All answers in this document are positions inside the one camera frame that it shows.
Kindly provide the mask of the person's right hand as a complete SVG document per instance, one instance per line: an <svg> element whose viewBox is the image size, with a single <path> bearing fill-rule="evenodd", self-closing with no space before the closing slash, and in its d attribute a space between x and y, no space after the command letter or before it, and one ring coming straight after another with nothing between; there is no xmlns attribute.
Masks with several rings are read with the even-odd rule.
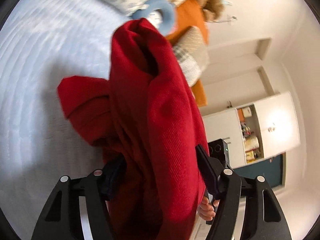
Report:
<svg viewBox="0 0 320 240"><path fill-rule="evenodd" d="M203 196L200 204L197 207L197 213L203 220L212 221L216 215L214 208L218 207L219 204L219 200L214 200L213 204L210 204L209 199L206 196Z"/></svg>

